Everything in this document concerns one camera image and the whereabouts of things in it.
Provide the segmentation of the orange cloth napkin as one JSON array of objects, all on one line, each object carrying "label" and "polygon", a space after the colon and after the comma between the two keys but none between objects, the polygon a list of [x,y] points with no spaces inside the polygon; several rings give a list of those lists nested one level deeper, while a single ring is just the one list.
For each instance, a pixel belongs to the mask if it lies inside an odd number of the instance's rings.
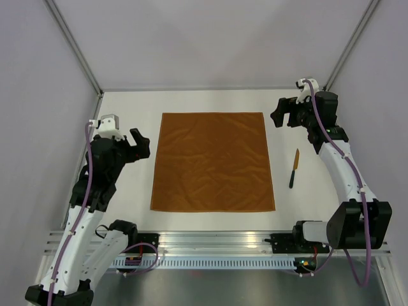
[{"label": "orange cloth napkin", "polygon": [[274,211],[263,114],[164,113],[150,208],[180,213]]}]

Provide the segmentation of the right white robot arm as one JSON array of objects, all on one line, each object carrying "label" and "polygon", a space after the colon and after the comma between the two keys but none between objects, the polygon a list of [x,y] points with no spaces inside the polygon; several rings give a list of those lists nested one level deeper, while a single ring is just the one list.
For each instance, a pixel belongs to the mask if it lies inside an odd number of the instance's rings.
[{"label": "right white robot arm", "polygon": [[380,249],[390,223],[392,209],[369,189],[351,155],[349,139],[337,125],[338,96],[319,91],[299,102],[296,97],[280,98],[271,113],[276,127],[304,127],[308,141],[325,164],[337,192],[339,207],[329,221],[298,221],[293,227],[291,245],[299,252],[314,242],[333,249]]}]

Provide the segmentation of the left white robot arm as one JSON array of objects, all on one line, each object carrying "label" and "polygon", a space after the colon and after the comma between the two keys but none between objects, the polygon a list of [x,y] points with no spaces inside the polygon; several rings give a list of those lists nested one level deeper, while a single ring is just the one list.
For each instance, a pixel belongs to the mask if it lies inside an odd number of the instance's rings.
[{"label": "left white robot arm", "polygon": [[136,224],[120,219],[107,228],[95,251],[88,248],[126,164],[150,156],[150,140],[138,129],[126,136],[103,134],[99,127],[87,140],[86,164],[73,187],[66,228],[55,257],[39,284],[28,287],[25,299],[33,305],[91,305],[95,289],[114,259],[133,252],[140,243]]}]

